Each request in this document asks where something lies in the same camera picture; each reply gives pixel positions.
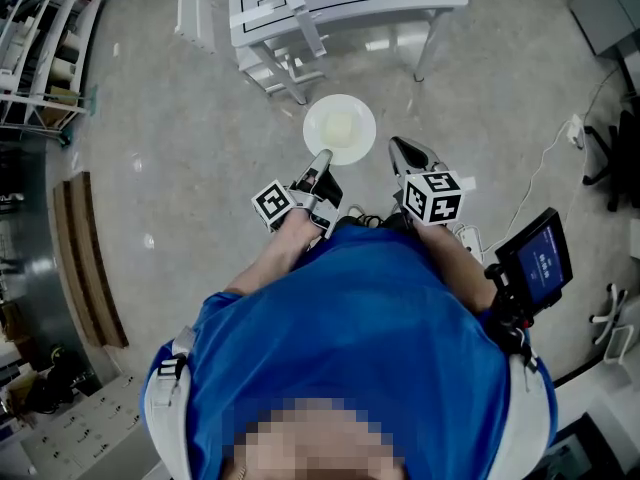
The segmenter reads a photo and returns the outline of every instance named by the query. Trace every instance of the small screen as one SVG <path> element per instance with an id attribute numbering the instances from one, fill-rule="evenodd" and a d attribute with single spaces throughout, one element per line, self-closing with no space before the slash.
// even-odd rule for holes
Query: small screen
<path id="1" fill-rule="evenodd" d="M 564 275 L 550 226 L 534 236 L 517 254 L 534 303 L 562 286 Z"/>

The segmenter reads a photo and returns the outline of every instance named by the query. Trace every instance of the shelf rack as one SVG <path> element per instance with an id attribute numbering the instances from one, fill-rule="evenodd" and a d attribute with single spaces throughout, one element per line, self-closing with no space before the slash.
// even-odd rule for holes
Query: shelf rack
<path id="1" fill-rule="evenodd" d="M 35 11 L 28 32 L 21 40 L 22 50 L 18 56 L 15 67 L 11 73 L 3 70 L 2 85 L 0 86 L 0 128 L 16 129 L 22 131 L 39 132 L 46 136 L 60 138 L 64 128 L 78 114 L 86 114 L 90 111 L 87 100 L 93 103 L 94 96 L 90 98 L 81 94 L 81 83 L 84 63 L 87 56 L 91 33 L 95 25 L 96 17 L 104 0 L 9 0 L 12 9 L 4 22 L 0 34 L 0 62 L 4 63 L 7 48 L 15 35 L 17 17 L 20 15 L 21 6 L 27 2 L 36 1 Z M 55 16 L 50 21 L 47 30 L 41 30 L 43 16 L 47 10 L 55 10 Z M 70 17 L 77 13 L 75 28 L 71 29 Z M 51 68 L 58 51 L 58 47 L 65 31 L 71 30 L 79 38 L 77 48 L 77 60 L 75 71 L 69 81 L 69 90 L 76 95 L 60 96 L 47 93 L 51 82 Z M 34 47 L 39 34 L 45 34 L 41 45 Z M 25 67 L 37 58 L 31 80 L 25 74 Z M 53 125 L 45 124 L 42 111 L 55 109 L 66 111 Z"/>

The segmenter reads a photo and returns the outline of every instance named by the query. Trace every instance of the table leg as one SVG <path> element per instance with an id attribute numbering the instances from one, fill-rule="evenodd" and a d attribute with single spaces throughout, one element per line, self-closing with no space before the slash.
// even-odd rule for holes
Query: table leg
<path id="1" fill-rule="evenodd" d="M 260 58 L 262 63 L 271 70 L 276 80 L 287 88 L 300 105 L 307 103 L 307 98 L 305 98 L 295 81 L 289 76 L 289 73 L 282 69 L 282 66 L 273 55 L 271 48 L 269 48 L 265 43 L 258 43 L 252 45 L 251 49 Z"/>
<path id="2" fill-rule="evenodd" d="M 431 22 L 429 35 L 427 36 L 427 40 L 424 42 L 424 48 L 420 54 L 420 60 L 418 61 L 415 72 L 413 73 L 413 79 L 416 82 L 422 82 L 424 80 L 424 75 L 427 72 L 427 65 L 433 58 L 433 54 L 436 51 L 438 42 L 444 35 L 450 17 L 451 9 L 439 9 L 436 13 L 436 17 Z"/>

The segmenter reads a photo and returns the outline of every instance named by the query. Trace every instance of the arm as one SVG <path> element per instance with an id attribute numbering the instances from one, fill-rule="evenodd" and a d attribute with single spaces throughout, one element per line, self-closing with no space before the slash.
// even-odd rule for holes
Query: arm
<path id="1" fill-rule="evenodd" d="M 415 220 L 413 226 L 456 298 L 474 314 L 488 309 L 496 287 L 484 277 L 482 265 L 444 226 L 423 226 Z"/>
<path id="2" fill-rule="evenodd" d="M 320 233 L 306 210 L 291 210 L 258 259 L 236 276 L 225 292 L 250 295 L 284 277 Z"/>

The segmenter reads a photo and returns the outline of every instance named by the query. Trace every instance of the person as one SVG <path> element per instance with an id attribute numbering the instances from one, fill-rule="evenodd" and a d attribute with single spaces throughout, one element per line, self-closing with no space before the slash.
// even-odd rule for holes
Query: person
<path id="1" fill-rule="evenodd" d="M 508 357 L 483 328 L 496 288 L 444 226 L 372 223 L 343 217 L 309 249 L 320 230 L 291 210 L 204 302 L 188 356 L 192 478 L 489 475 L 510 397 Z"/>

